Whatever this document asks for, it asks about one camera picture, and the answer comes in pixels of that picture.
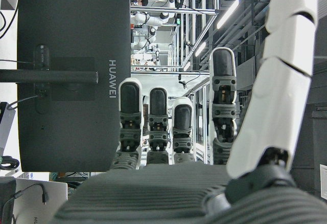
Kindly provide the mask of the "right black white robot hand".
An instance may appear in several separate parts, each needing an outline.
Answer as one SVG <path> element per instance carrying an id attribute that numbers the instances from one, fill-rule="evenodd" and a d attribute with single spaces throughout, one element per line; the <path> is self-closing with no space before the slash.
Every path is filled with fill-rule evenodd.
<path id="1" fill-rule="evenodd" d="M 182 161 L 91 177 L 52 223 L 326 223 L 326 204 L 290 175 L 313 74 L 317 0 L 270 0 L 261 66 L 241 126 L 233 120 L 235 57 L 210 64 L 213 165 Z"/>

